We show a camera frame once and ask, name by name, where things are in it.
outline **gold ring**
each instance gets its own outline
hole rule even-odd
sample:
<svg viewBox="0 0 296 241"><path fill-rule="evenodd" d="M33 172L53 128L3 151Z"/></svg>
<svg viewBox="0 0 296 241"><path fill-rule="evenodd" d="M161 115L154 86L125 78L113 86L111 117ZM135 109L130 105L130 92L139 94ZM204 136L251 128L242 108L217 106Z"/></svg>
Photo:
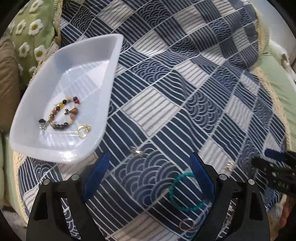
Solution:
<svg viewBox="0 0 296 241"><path fill-rule="evenodd" d="M188 229L184 229L184 228L182 228L182 224L185 223L186 221L191 221L191 227L189 227ZM181 229L182 231L189 231L189 230L191 230L191 229L194 228L194 223L195 223L195 222L194 222L193 219L191 219L191 218L184 218L184 219L181 220L180 223L179 223L179 229Z"/></svg>
<svg viewBox="0 0 296 241"><path fill-rule="evenodd" d="M84 130L86 131L86 133L85 133L83 136L80 136L80 135L79 135L79 131L80 131L81 129L84 129ZM88 126L88 125L80 126L80 127L78 127L77 135L78 135L79 138L83 139L83 138L85 138L85 137L87 136L87 134L88 134L88 132L89 132L90 130L91 130L91 127Z"/></svg>

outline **white plastic tray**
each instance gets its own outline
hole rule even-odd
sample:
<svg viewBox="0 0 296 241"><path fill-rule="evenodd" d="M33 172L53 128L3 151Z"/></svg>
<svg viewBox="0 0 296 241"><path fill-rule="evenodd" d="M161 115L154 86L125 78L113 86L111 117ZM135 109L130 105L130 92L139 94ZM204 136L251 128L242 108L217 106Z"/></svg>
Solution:
<svg viewBox="0 0 296 241"><path fill-rule="evenodd" d="M123 36L109 34L70 44L54 53L30 82L14 116L10 130L11 148L44 161L73 163L89 156L103 138L116 66ZM38 120L48 116L66 96L77 96L79 113L64 130L47 127L40 133ZM55 117L64 123L67 104ZM81 139L81 125L91 126Z"/></svg>

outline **teal bracelet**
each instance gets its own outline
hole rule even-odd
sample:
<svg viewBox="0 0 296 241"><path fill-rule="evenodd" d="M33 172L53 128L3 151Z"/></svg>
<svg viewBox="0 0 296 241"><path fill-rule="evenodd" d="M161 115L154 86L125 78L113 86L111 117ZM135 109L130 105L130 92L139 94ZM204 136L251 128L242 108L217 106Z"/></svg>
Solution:
<svg viewBox="0 0 296 241"><path fill-rule="evenodd" d="M183 212L190 212L190 211L196 211L197 209L199 209L205 202L202 201L200 202L198 205L196 205L195 207L181 207L178 205L178 203L176 202L176 200L174 199L174 188L176 186L176 184L185 177L194 177L194 174L192 172L186 172L183 173L181 175L179 175L172 183L172 185L169 187L169 191L168 191L168 196L170 198L170 202L173 204L173 206L178 209L179 211L183 211Z"/></svg>

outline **wave pattern fabric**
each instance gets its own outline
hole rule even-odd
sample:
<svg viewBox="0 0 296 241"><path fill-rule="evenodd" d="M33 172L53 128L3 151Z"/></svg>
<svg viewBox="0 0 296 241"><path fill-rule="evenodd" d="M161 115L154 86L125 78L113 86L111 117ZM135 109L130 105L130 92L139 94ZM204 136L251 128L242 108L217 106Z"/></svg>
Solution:
<svg viewBox="0 0 296 241"><path fill-rule="evenodd" d="M253 178L267 209L278 202L280 193L267 189L266 176L250 163L267 148L285 150L284 126L248 69L258 57L256 23L253 7L239 0L65 1L62 47L111 33L123 34L124 42L106 132L95 153L74 165L30 157L21 164L27 215L44 179L66 180L102 152L110 153L110 168L87 207L109 241L194 236L211 203L184 213L168 198L173 180L190 171L193 151L218 173L236 181ZM131 146L148 156L132 155ZM224 169L228 160L237 164L232 173ZM174 194L186 207L203 198L192 178L178 183ZM79 238L67 200L62 202L71 234ZM179 229L184 218L195 221L192 230Z"/></svg>

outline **black bracket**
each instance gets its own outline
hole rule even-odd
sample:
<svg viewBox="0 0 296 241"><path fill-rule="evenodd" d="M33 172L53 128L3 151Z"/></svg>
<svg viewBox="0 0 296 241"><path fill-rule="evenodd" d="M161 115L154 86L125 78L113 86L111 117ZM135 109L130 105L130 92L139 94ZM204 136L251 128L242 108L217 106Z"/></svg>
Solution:
<svg viewBox="0 0 296 241"><path fill-rule="evenodd" d="M267 214L255 182L249 179L246 183L239 183L225 174L218 175L212 166L204 164L197 154L194 153L194 155L199 160L198 170L204 170L204 186L206 182L211 185L215 198L205 222L192 241L215 241L223 226L230 201L235 198L237 198L237 204L232 222L227 235L221 240L269 241ZM81 239L104 241L104 236L85 205L85 198L83 198L85 182L78 174L62 182L53 183L48 179L44 180L31 210L26 240L78 240L71 236L64 217L61 198L67 198Z"/></svg>
<svg viewBox="0 0 296 241"><path fill-rule="evenodd" d="M291 159L285 159L291 165ZM276 189L279 192L286 193L291 197L296 197L296 169L295 168L283 168L268 162L260 157L252 158L252 165L267 176L268 186Z"/></svg>
<svg viewBox="0 0 296 241"><path fill-rule="evenodd" d="M194 153L216 186L216 200L192 241L215 241L225 220L231 199L237 198L234 215L224 241L270 241L266 209L254 180L236 182L215 171Z"/></svg>

